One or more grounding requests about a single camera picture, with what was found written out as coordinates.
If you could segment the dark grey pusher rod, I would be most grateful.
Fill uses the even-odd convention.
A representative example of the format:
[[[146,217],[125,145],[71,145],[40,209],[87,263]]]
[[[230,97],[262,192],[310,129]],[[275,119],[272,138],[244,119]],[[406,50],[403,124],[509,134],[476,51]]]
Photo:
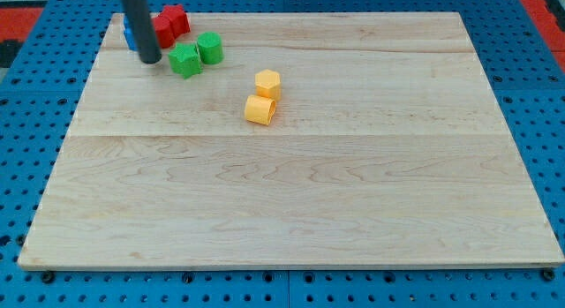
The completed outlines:
[[[147,0],[121,0],[139,59],[144,64],[156,64],[162,59]]]

